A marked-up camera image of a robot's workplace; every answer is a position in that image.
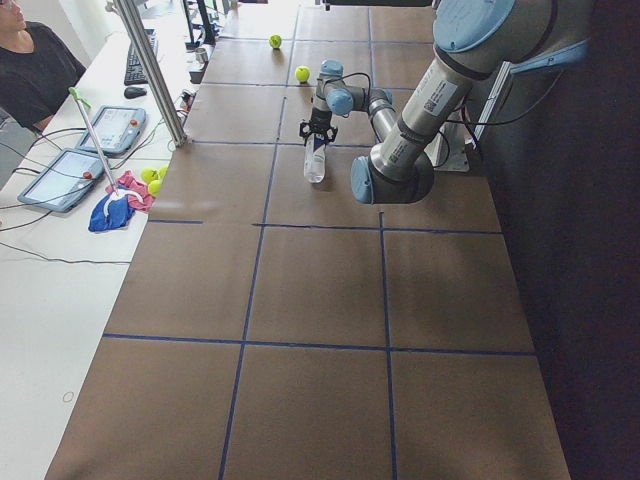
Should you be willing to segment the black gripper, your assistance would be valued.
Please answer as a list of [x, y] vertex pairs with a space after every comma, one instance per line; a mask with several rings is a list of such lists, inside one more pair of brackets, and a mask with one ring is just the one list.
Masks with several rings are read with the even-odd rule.
[[312, 133], [323, 134], [325, 146], [333, 143], [336, 140], [338, 128], [331, 125], [332, 116], [333, 113], [330, 110], [313, 107], [309, 121], [302, 120], [299, 124], [299, 136], [303, 144], [307, 145]]

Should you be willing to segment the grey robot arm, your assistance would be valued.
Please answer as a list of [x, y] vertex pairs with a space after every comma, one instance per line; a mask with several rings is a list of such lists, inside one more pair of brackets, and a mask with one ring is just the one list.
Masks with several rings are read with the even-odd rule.
[[362, 204], [409, 204], [434, 183], [425, 149], [476, 81], [502, 63], [518, 71], [558, 70], [579, 62], [589, 44], [592, 1], [435, 1], [434, 59], [401, 112], [383, 90], [346, 83], [342, 64], [322, 62], [309, 121], [300, 125], [304, 177], [325, 177], [325, 149], [337, 134], [333, 116], [367, 113], [378, 142], [351, 166]]

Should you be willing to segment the tennis ball near arm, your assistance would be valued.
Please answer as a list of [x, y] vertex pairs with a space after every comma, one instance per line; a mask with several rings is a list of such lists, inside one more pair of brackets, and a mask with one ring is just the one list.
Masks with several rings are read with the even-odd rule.
[[307, 84], [311, 77], [311, 71], [306, 65], [299, 65], [296, 67], [294, 75], [300, 84]]

